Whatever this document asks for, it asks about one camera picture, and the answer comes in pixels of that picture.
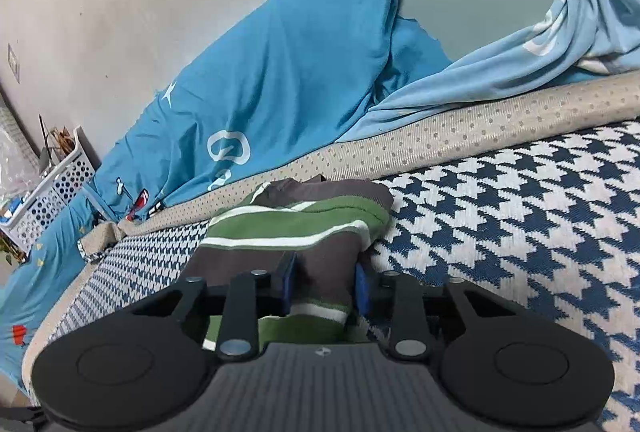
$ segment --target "metal screw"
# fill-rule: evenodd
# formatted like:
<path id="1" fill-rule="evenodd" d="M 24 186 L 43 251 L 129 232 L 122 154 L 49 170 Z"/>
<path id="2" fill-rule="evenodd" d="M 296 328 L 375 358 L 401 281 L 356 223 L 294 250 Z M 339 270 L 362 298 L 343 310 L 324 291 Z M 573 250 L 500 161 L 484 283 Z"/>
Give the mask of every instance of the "metal screw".
<path id="1" fill-rule="evenodd" d="M 396 343 L 396 352 L 403 356 L 420 356 L 427 346 L 419 340 L 401 340 Z"/>
<path id="2" fill-rule="evenodd" d="M 331 349 L 323 346 L 321 348 L 316 349 L 316 354 L 324 358 L 325 356 L 328 356 L 329 354 L 331 354 Z"/>
<path id="3" fill-rule="evenodd" d="M 227 356 L 242 356 L 251 351 L 251 344 L 246 340 L 234 338 L 220 344 L 218 350 Z"/>

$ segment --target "light switch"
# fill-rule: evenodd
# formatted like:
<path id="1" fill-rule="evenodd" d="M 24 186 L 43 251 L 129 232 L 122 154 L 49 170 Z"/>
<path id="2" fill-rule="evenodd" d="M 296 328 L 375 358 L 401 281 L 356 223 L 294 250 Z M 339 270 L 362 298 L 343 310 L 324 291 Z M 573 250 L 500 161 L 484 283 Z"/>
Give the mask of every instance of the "light switch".
<path id="1" fill-rule="evenodd" d="M 11 67 L 11 70 L 14 73 L 16 81 L 20 83 L 20 63 L 18 63 L 18 58 L 15 56 L 15 52 L 11 48 L 11 44 L 9 44 L 9 52 L 8 52 L 7 59 L 9 61 L 9 66 Z"/>

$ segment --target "white star print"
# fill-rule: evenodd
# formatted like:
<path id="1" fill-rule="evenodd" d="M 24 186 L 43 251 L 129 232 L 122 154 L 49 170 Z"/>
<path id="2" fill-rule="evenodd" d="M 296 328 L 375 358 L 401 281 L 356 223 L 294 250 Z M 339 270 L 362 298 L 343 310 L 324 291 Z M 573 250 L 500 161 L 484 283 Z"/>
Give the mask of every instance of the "white star print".
<path id="1" fill-rule="evenodd" d="M 164 92 L 164 95 L 162 96 L 162 99 L 166 99 L 166 100 L 169 101 L 169 108 L 173 108 L 171 106 L 171 93 L 174 91 L 174 88 L 175 88 L 175 81 L 172 81 L 171 85 L 169 85 L 166 88 L 166 91 Z"/>

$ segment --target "plastic bag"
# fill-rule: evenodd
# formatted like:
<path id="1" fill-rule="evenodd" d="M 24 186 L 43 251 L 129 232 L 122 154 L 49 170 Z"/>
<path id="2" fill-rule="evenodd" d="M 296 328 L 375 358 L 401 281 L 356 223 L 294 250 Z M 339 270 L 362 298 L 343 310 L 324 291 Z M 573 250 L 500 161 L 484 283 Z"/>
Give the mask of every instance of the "plastic bag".
<path id="1" fill-rule="evenodd" d="M 0 206 L 32 191 L 40 182 L 33 164 L 20 146 L 0 127 Z"/>

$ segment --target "cartoon print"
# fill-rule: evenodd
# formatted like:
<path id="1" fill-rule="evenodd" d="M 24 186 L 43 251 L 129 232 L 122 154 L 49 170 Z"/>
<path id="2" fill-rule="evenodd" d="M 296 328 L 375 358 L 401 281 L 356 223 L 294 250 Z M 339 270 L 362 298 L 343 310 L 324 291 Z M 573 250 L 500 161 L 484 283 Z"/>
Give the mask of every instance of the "cartoon print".
<path id="1" fill-rule="evenodd" d="M 27 334 L 27 328 L 25 326 L 13 326 L 12 333 L 14 335 L 14 344 L 19 347 L 26 347 L 24 337 Z"/>
<path id="2" fill-rule="evenodd" d="M 566 18 L 566 12 L 566 0 L 554 0 L 546 12 L 545 19 L 533 26 L 532 30 L 536 36 L 525 42 L 522 47 L 536 56 L 548 55 L 558 44 L 558 34 Z"/>
<path id="3" fill-rule="evenodd" d="M 136 218 L 136 213 L 145 207 L 148 200 L 149 200 L 149 192 L 147 192 L 146 190 L 142 190 L 140 192 L 140 195 L 136 199 L 136 202 L 133 203 L 133 205 L 131 206 L 131 209 L 129 210 L 129 213 L 126 216 L 126 219 L 128 221 L 133 221 L 133 219 Z"/>
<path id="4" fill-rule="evenodd" d="M 239 156 L 228 155 L 229 152 L 234 149 L 234 146 L 225 146 L 222 144 L 220 145 L 220 150 L 214 152 L 213 145 L 223 139 L 237 140 L 241 145 L 241 154 Z M 216 132 L 207 141 L 207 150 L 209 150 L 209 155 L 214 161 L 232 161 L 238 165 L 244 165 L 249 160 L 249 157 L 251 157 L 249 141 L 242 132 L 227 132 L 226 130 Z"/>
<path id="5" fill-rule="evenodd" d="M 127 187 L 119 177 L 116 178 L 116 193 L 118 195 L 122 195 L 124 193 L 129 198 L 129 200 L 133 202 L 133 197 L 129 194 L 129 190 L 127 190 Z"/>

